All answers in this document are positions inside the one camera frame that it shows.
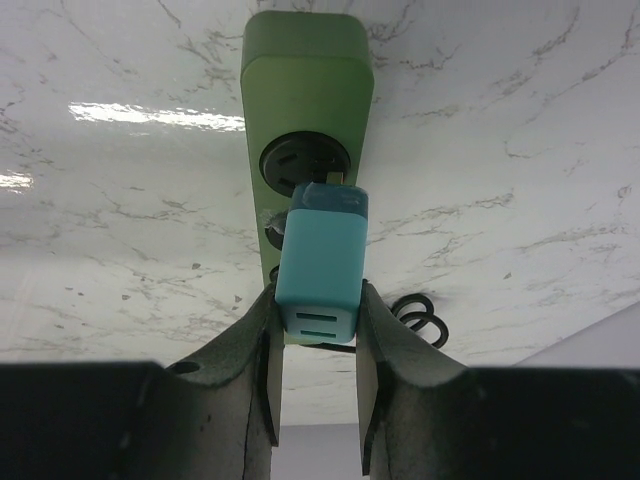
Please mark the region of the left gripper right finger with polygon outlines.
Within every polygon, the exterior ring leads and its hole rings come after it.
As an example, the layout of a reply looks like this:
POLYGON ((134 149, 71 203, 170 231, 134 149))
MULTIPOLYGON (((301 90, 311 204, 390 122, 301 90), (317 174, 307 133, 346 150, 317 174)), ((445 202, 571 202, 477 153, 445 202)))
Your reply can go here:
POLYGON ((372 479, 635 479, 639 373, 468 367, 369 283, 356 334, 361 464, 372 479))

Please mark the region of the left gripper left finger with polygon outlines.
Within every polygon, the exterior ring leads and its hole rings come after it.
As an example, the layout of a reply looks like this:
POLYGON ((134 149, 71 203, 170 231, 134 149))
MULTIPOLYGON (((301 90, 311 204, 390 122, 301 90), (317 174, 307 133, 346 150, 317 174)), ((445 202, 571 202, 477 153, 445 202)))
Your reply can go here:
POLYGON ((5 479, 266 479, 278 443, 283 329, 267 287, 173 363, 5 364, 5 479))

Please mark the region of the teal plug adapter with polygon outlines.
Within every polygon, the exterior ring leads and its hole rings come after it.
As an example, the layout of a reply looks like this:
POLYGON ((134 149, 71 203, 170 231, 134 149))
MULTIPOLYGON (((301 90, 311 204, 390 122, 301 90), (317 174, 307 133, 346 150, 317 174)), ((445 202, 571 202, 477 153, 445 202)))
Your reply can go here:
POLYGON ((369 197, 359 187, 306 183, 293 192, 275 289, 286 333, 320 343, 355 336, 369 197))

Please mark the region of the green power strip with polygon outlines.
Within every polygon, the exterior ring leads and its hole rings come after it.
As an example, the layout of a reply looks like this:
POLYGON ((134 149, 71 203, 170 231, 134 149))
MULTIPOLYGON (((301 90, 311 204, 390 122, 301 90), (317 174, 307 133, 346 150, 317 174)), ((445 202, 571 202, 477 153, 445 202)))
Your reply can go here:
POLYGON ((358 187, 374 90, 365 28, 347 14, 258 13, 240 87, 261 266, 276 289, 295 188, 358 187))

